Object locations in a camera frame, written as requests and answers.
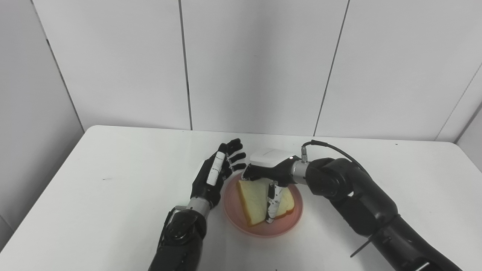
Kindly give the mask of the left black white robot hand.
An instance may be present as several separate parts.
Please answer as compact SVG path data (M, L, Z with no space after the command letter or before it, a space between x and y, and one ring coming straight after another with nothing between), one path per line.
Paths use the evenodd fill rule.
M242 162L246 153L239 138L220 144L218 150L206 159L194 182L191 199L204 199L210 209L219 204L224 182L237 171L243 171L247 165Z

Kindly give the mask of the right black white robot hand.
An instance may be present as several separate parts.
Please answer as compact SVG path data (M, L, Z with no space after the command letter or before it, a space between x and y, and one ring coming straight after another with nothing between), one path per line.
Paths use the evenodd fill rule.
M267 190L267 211L265 221L272 223L276 218L282 200L282 192L291 184L306 184L306 169L308 168L307 150L301 148L298 157L289 151L279 149L262 149L253 153L250 163L242 173L243 180L255 181L267 178L272 182Z

